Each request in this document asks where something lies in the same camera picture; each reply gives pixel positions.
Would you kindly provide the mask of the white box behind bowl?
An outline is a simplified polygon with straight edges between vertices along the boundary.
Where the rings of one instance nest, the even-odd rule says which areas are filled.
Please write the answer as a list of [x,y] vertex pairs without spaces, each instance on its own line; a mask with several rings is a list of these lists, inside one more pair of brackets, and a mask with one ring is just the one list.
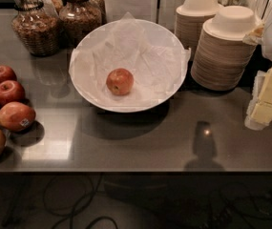
[[157,0],[105,0],[105,7],[108,22],[120,19],[126,12],[136,19],[157,20]]

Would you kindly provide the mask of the red apple with sticker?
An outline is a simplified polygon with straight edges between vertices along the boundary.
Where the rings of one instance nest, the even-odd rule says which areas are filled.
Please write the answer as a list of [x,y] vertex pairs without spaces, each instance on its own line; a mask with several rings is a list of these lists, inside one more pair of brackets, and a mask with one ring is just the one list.
[[35,118],[35,110],[21,102],[10,102],[0,109],[0,126],[12,132],[29,128]]

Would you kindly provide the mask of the red apple second row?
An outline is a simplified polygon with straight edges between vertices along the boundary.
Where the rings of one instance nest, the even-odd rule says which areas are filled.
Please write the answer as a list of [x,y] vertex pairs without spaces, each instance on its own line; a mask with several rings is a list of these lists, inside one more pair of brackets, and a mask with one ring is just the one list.
[[25,89],[18,81],[6,80],[0,83],[0,106],[21,101],[25,96]]

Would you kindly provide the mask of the front stack paper bowls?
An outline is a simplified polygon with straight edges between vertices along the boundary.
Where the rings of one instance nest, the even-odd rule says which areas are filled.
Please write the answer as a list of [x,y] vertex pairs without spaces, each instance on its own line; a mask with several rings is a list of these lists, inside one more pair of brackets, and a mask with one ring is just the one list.
[[193,79],[212,91],[234,89],[256,49],[243,38],[256,26],[255,13],[242,6],[223,7],[205,21],[191,68]]

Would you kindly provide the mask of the stack paper bowls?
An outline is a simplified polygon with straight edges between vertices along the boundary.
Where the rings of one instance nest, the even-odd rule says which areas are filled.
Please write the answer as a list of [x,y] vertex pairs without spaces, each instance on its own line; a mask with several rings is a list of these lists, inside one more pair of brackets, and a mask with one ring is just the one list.
[[212,91],[234,89],[256,49],[243,38],[256,26],[255,13],[242,6],[223,7],[205,21],[191,68],[193,79]]
[[184,0],[176,8],[174,33],[186,50],[191,50],[193,60],[203,23],[213,18],[221,8],[218,0]]

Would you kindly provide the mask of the rear stack paper bowls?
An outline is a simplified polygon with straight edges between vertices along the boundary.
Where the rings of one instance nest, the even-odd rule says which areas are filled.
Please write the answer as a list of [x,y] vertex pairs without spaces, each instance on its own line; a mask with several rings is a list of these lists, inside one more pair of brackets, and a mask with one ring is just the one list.
[[186,50],[191,50],[193,60],[203,23],[213,18],[221,8],[218,0],[184,0],[176,8],[174,33]]

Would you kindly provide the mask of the glass granola jar right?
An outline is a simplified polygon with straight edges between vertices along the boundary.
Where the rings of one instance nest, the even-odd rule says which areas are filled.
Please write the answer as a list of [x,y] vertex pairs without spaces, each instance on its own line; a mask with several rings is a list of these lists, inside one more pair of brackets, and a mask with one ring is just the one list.
[[59,18],[74,46],[102,25],[102,12],[95,0],[66,0]]

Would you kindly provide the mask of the glass granola jar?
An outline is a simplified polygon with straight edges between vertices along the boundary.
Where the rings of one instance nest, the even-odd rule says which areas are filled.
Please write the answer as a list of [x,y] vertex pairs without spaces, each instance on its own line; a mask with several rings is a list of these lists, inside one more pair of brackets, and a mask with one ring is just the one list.
[[74,46],[102,25],[102,12],[95,0],[66,0],[59,18]]
[[49,56],[59,51],[60,22],[44,10],[41,0],[14,0],[17,15],[11,27],[29,53]]

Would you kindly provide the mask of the glass granola jar left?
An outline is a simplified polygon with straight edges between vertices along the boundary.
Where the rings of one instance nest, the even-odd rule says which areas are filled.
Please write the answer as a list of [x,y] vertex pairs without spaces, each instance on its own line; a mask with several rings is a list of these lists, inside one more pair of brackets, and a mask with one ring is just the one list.
[[59,51],[60,22],[44,10],[41,0],[14,0],[17,15],[11,27],[29,53],[49,56]]

